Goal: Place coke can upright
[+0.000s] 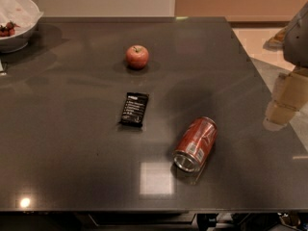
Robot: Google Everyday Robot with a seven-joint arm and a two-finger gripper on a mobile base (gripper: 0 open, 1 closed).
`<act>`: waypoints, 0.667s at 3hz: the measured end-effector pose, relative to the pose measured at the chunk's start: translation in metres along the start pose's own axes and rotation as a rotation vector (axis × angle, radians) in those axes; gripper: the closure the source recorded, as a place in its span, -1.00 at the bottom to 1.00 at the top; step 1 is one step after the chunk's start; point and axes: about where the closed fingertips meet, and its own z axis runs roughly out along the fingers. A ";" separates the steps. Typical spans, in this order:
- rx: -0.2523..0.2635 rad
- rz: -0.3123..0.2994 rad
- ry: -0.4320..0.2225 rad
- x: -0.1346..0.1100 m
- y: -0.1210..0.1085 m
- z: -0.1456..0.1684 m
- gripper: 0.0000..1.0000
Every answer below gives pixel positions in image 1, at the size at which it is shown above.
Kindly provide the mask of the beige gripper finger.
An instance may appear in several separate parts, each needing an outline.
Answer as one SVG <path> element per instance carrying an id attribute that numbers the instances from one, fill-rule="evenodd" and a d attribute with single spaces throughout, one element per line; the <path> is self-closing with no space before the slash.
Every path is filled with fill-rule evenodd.
<path id="1" fill-rule="evenodd" d="M 308 68 L 296 66 L 275 80 L 263 125 L 267 130 L 284 128 L 308 102 Z"/>

